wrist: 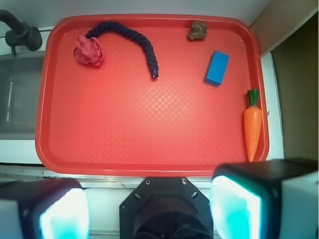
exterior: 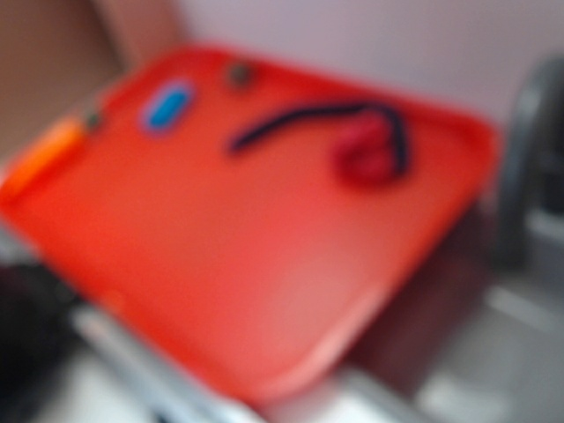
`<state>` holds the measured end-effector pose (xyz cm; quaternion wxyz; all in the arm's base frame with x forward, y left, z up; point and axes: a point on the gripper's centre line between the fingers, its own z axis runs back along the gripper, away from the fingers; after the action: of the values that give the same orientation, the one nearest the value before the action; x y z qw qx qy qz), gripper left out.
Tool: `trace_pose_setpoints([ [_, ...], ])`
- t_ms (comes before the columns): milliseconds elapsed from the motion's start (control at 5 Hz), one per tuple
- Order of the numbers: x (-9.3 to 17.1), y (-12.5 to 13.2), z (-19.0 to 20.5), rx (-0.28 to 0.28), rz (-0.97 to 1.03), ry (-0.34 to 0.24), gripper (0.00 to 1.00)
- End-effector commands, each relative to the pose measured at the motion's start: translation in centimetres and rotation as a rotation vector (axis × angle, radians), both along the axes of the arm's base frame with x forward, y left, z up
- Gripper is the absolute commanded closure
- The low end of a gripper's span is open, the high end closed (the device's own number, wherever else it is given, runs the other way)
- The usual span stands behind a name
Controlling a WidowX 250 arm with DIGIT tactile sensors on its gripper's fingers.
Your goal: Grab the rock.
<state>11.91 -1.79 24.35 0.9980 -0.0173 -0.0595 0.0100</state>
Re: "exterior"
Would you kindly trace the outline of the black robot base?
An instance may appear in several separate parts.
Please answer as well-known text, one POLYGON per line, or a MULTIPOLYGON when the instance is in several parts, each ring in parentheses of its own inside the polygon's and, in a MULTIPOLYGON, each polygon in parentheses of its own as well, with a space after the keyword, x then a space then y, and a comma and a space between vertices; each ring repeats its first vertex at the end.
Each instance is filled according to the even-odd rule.
POLYGON ((499 173, 496 260, 501 268, 523 266, 525 220, 531 196, 546 165, 543 156, 563 145, 563 55, 547 57, 516 96, 499 173))

